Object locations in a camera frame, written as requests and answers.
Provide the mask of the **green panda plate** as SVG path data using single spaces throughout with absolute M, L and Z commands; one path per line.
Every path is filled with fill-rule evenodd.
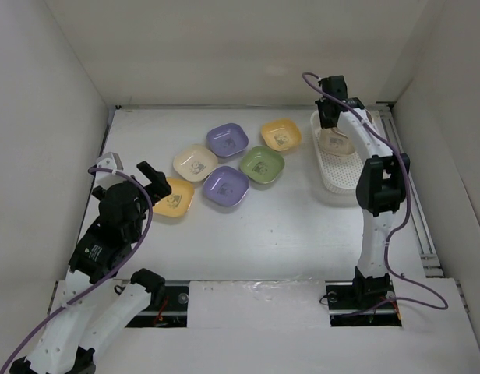
M 284 158 L 267 146 L 254 146 L 242 158 L 239 169 L 254 182 L 274 182 L 284 170 Z

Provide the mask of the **brown panda plate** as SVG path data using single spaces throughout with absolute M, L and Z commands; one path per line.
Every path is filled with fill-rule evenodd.
M 319 134 L 319 144 L 325 151 L 337 151 L 347 149 L 348 140 L 342 133 L 335 128 L 321 129 Z

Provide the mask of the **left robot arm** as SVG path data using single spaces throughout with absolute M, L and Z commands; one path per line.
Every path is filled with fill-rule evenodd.
M 165 279 L 142 268 L 98 320 L 92 319 L 111 280 L 143 244 L 154 205 L 171 194 L 163 172 L 146 161 L 136 167 L 148 185 L 125 174 L 114 153 L 89 169 L 96 182 L 92 195 L 98 215 L 69 260 L 58 308 L 24 338 L 2 373 L 94 373 L 99 357 L 127 324 L 164 301 Z

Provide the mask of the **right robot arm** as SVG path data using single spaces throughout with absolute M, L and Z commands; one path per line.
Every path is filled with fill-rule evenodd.
M 390 290 L 390 272 L 386 249 L 394 215 L 407 197 L 402 166 L 409 158 L 390 148 L 375 130 L 364 105 L 348 97 L 343 76 L 318 79 L 323 97 L 316 104 L 322 130 L 337 130 L 351 141 L 362 161 L 362 171 L 355 188 L 363 213 L 362 250 L 355 275 L 348 286 L 327 290 L 332 309 L 363 311 L 375 307 Z

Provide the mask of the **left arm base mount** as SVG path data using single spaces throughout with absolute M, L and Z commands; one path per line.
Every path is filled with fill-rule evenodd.
M 128 328 L 185 328 L 189 305 L 189 282 L 170 281 L 161 302 L 138 313 Z

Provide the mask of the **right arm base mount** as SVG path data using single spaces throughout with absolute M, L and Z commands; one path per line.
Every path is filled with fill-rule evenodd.
M 386 302 L 394 296 L 392 284 L 359 300 L 350 281 L 326 282 L 319 303 L 328 308 L 331 327 L 402 327 L 397 303 Z

